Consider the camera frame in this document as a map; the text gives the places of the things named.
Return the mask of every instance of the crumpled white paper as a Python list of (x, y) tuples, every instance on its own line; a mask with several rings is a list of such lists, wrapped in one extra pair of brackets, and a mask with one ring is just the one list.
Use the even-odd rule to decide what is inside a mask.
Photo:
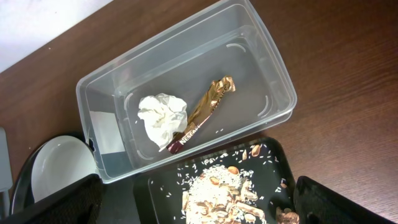
[(147, 96), (139, 102), (138, 117), (144, 120), (150, 140), (162, 151), (173, 139), (176, 132), (182, 133), (187, 127), (187, 103), (175, 96), (161, 93)]

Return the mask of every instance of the wood grain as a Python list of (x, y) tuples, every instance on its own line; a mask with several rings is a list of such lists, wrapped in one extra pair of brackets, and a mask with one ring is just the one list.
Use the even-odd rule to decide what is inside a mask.
[[(29, 154), (81, 131), (78, 80), (215, 0), (115, 0), (0, 74), (0, 126), (14, 180)], [(281, 142), (307, 175), (398, 222), (398, 4), (253, 0), (295, 86)]]

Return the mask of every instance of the coffee stick wrapper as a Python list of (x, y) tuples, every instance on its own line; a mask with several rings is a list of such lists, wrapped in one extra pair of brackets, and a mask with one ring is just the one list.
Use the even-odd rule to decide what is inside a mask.
[(221, 80), (212, 81), (209, 90), (199, 101), (193, 113), (188, 117), (188, 126), (183, 133), (176, 133), (172, 142), (167, 145), (167, 150), (178, 153), (183, 145), (192, 138), (198, 129), (205, 123), (210, 115), (217, 108), (224, 93), (235, 91), (235, 84), (232, 77), (225, 76)]

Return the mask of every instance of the white bowl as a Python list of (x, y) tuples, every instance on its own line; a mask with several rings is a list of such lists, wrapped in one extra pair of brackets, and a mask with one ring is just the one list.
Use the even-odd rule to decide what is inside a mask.
[(94, 174), (95, 170), (94, 157), (85, 143), (71, 136), (51, 139), (33, 164), (31, 181), (35, 202)]

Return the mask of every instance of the clear plastic bin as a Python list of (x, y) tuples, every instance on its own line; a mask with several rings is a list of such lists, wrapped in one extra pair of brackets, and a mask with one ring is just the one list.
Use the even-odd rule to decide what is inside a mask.
[[(174, 95), (190, 114), (211, 81), (225, 75), (236, 91), (224, 95), (182, 152), (158, 152), (137, 117), (140, 99)], [(220, 1), (179, 22), (82, 78), (76, 93), (104, 183), (279, 124), (297, 101), (279, 52), (247, 0)]]

